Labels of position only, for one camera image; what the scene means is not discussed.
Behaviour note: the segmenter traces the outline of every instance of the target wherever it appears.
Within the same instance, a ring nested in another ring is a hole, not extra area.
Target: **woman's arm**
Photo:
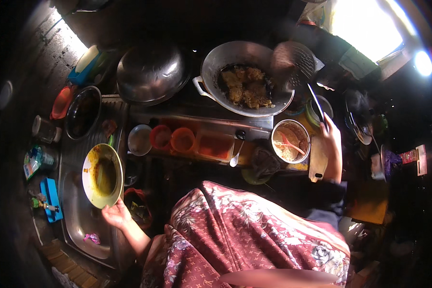
[[[320,123],[322,137],[328,150],[328,166],[325,173],[323,173],[323,180],[339,184],[342,175],[341,132],[326,113],[323,113],[323,115],[329,128],[329,131],[327,131],[325,125]]]
[[[320,123],[320,130],[328,151],[328,166],[323,173],[322,181],[311,183],[309,198],[310,207],[313,208],[307,211],[306,217],[309,220],[328,222],[338,230],[338,223],[343,214],[343,199],[347,189],[347,183],[341,183],[341,133],[326,113],[324,116],[329,130],[325,129],[323,123]]]
[[[119,228],[123,232],[136,253],[138,262],[144,264],[152,241],[131,218],[131,214],[125,203],[119,199],[112,207],[106,205],[102,209],[102,215],[110,225]]]

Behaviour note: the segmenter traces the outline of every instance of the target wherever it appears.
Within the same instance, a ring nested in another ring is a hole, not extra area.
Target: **blue tray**
[[[46,216],[50,223],[56,222],[63,218],[63,210],[59,204],[58,191],[56,190],[56,182],[54,179],[45,178],[40,182],[40,192],[46,197],[46,204],[58,206],[59,212],[45,209]]]

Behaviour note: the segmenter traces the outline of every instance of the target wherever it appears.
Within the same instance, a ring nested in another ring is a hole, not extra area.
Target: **floral patterned clothing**
[[[204,181],[175,205],[165,234],[153,239],[141,287],[229,288],[220,275],[275,268],[332,273],[339,277],[334,284],[345,286],[349,256],[330,224]]]

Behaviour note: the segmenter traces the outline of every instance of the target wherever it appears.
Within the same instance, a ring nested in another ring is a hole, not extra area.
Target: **stainless steel sink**
[[[89,135],[79,140],[70,139],[63,134],[61,143],[61,159],[58,181],[59,199],[64,215],[64,241],[81,254],[109,268],[126,270],[134,262],[134,252],[127,243],[123,233],[111,227],[101,215],[101,210],[94,207],[85,195],[81,181],[83,161],[90,149],[106,143],[101,124],[104,119],[113,119],[117,123],[112,146],[117,150],[122,161],[123,170],[126,156],[123,127],[128,115],[128,105],[120,98],[103,96],[101,116],[96,127]],[[100,244],[91,239],[84,241],[86,234],[95,233]]]
[[[77,247],[98,259],[110,256],[110,227],[101,215],[101,210],[94,207],[83,191],[81,172],[70,171],[65,174],[62,190],[64,191],[63,211],[70,239]],[[85,234],[95,233],[101,244],[85,239]]]

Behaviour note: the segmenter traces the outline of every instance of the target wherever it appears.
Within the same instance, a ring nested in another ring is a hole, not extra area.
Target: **blue container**
[[[91,60],[90,64],[83,69],[80,73],[75,73],[75,67],[72,69],[72,71],[69,73],[69,76],[67,76],[67,79],[71,81],[72,84],[77,86],[84,86],[86,84],[86,81],[88,80],[88,74],[90,74],[91,70],[93,69],[94,65],[96,64],[96,61],[98,60],[101,53],[98,53],[96,57],[94,57],[93,60]]]
[[[61,208],[61,205],[59,205],[58,191],[56,190],[56,181],[51,178],[43,179],[43,181],[40,182],[40,192],[45,195],[46,204],[59,207],[59,212],[45,209],[48,221],[50,223],[53,223],[61,220],[63,218],[63,210]]]

